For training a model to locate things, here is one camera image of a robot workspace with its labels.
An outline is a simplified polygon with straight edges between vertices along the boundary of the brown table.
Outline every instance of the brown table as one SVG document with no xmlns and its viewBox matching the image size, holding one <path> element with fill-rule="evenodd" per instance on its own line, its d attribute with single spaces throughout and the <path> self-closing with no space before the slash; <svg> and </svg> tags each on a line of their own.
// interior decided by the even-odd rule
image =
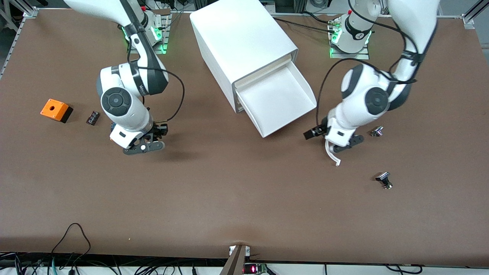
<svg viewBox="0 0 489 275">
<path fill-rule="evenodd" d="M 280 25 L 317 92 L 336 62 L 325 33 Z M 402 43 L 375 30 L 370 61 L 387 69 Z M 407 103 L 360 127 L 365 142 L 341 153 L 339 167 L 319 138 L 302 136 L 314 112 L 267 138 L 233 113 L 188 14 L 160 56 L 187 88 L 167 147 L 123 155 L 105 115 L 96 126 L 85 121 L 101 111 L 99 70 L 125 62 L 125 47 L 114 23 L 71 10 L 26 21 L 0 81 L 0 251 L 48 252 L 78 222 L 92 253 L 226 257 L 229 245 L 244 243 L 262 260 L 489 266 L 489 69 L 461 20 L 439 20 Z M 354 65 L 331 74 L 321 117 L 340 102 L 341 78 Z M 67 124 L 39 114 L 49 98 L 73 106 Z M 171 79 L 146 105 L 164 119 L 179 98 Z M 378 125 L 384 136 L 368 137 Z M 383 171 L 391 190 L 372 179 Z M 74 247 L 86 249 L 78 230 L 57 251 Z"/>
</svg>

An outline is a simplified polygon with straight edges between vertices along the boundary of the orange push button box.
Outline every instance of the orange push button box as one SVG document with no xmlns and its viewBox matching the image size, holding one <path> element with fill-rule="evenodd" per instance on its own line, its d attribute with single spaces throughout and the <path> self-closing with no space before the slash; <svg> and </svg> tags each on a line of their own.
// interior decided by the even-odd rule
<svg viewBox="0 0 489 275">
<path fill-rule="evenodd" d="M 41 114 L 56 121 L 66 123 L 72 112 L 73 108 L 68 106 L 68 104 L 50 98 L 46 102 L 46 105 L 44 105 Z"/>
</svg>

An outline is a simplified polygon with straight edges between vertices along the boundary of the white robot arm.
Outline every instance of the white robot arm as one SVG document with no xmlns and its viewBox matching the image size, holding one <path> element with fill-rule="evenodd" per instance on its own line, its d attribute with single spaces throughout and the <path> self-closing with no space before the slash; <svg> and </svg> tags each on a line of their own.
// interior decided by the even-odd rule
<svg viewBox="0 0 489 275">
<path fill-rule="evenodd" d="M 438 4 L 439 0 L 390 0 L 389 11 L 394 22 L 412 39 L 404 37 L 405 48 L 396 71 L 389 75 L 366 64 L 349 70 L 341 82 L 343 101 L 328 112 L 320 125 L 304 133 L 306 139 L 324 136 L 328 155 L 337 166 L 339 160 L 333 153 L 363 141 L 363 137 L 355 135 L 359 126 L 406 101 L 435 33 Z"/>
<path fill-rule="evenodd" d="M 152 12 L 143 12 L 136 0 L 65 2 L 80 13 L 121 25 L 139 54 L 137 60 L 102 69 L 97 80 L 102 108 L 116 123 L 111 139 L 125 148 L 126 154 L 162 149 L 164 143 L 157 138 L 166 134 L 166 125 L 155 125 L 148 109 L 139 100 L 146 95 L 162 93 L 168 85 L 168 73 L 152 48 L 155 38 L 152 34 L 147 35 L 148 29 L 154 29 L 151 28 L 154 22 L 150 20 L 154 18 Z M 135 148 L 135 142 L 148 133 L 153 134 L 150 143 L 140 142 L 141 145 Z"/>
<path fill-rule="evenodd" d="M 355 1 L 354 10 L 374 22 L 380 14 L 380 2 L 379 0 L 358 0 Z M 361 51 L 371 34 L 373 23 L 352 12 L 342 15 L 336 21 L 339 21 L 340 28 L 331 42 L 346 53 Z"/>
</svg>

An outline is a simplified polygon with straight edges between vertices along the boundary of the black circular joint cap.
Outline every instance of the black circular joint cap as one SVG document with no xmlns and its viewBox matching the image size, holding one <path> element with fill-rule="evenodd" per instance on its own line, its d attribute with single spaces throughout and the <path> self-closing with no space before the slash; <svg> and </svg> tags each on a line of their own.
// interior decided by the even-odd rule
<svg viewBox="0 0 489 275">
<path fill-rule="evenodd" d="M 379 87 L 368 90 L 365 94 L 365 105 L 371 115 L 378 115 L 387 109 L 389 95 Z"/>
<path fill-rule="evenodd" d="M 127 114 L 132 102 L 129 92 L 120 87 L 108 89 L 102 95 L 101 100 L 104 110 L 114 116 L 123 116 Z"/>
</svg>

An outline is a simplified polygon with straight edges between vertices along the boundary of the black electronic component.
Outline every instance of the black electronic component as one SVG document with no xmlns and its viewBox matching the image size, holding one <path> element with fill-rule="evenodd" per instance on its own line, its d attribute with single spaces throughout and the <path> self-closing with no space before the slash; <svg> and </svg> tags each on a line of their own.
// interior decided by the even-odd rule
<svg viewBox="0 0 489 275">
<path fill-rule="evenodd" d="M 93 111 L 90 117 L 87 119 L 87 124 L 90 124 L 92 126 L 95 125 L 99 116 L 100 116 L 99 112 Z"/>
<path fill-rule="evenodd" d="M 391 189 L 392 183 L 389 181 L 390 175 L 391 175 L 391 173 L 389 173 L 389 172 L 383 172 L 382 174 L 375 177 L 375 180 L 378 182 L 382 182 L 384 184 L 384 189 Z"/>
</svg>

